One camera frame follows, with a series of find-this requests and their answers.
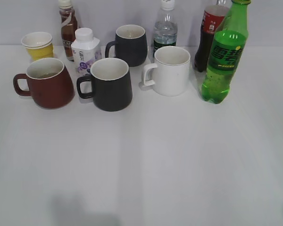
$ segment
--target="yellow paper cup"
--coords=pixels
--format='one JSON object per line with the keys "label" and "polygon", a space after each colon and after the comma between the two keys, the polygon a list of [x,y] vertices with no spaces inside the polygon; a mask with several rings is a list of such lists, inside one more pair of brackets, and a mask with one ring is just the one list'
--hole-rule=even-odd
{"label": "yellow paper cup", "polygon": [[46,57],[53,57],[52,36],[47,32],[27,34],[21,40],[33,61]]}

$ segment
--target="brown mug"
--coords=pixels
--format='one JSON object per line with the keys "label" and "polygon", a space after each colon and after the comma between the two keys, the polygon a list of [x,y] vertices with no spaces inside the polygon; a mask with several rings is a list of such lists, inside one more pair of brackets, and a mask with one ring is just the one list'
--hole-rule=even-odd
{"label": "brown mug", "polygon": [[[26,79],[29,90],[20,89],[18,80]],[[14,88],[20,96],[31,96],[35,103],[44,108],[58,108],[67,105],[75,91],[68,70],[56,58],[43,58],[32,62],[26,74],[17,74]]]}

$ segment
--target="black mug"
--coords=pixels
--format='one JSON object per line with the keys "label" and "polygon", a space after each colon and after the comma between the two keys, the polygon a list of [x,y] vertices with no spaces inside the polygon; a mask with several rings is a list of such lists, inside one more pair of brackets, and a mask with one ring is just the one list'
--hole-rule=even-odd
{"label": "black mug", "polygon": [[129,67],[143,64],[147,58],[148,45],[146,31],[138,25],[124,25],[117,29],[115,41],[106,46],[105,58],[109,57],[109,51],[115,45],[117,58],[125,60]]}
{"label": "black mug", "polygon": [[[118,58],[105,58],[91,66],[91,74],[76,81],[78,94],[83,99],[93,98],[94,104],[104,111],[115,112],[126,108],[132,100],[128,64]],[[82,93],[81,83],[91,81],[92,92]]]}

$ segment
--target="white mug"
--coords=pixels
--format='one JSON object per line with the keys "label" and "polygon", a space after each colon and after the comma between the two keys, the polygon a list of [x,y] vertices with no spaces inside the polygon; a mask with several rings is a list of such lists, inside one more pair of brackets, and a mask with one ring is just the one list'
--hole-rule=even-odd
{"label": "white mug", "polygon": [[[154,63],[145,65],[142,72],[144,86],[152,86],[158,94],[174,97],[185,92],[189,82],[191,55],[180,47],[165,46],[154,55]],[[146,80],[153,69],[151,80]]]}

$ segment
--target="green bottle cap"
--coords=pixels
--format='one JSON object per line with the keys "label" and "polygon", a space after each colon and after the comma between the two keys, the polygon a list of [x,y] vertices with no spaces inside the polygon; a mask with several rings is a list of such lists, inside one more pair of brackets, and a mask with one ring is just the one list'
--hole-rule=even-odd
{"label": "green bottle cap", "polygon": [[232,0],[232,2],[245,5],[245,4],[250,4],[251,0]]}

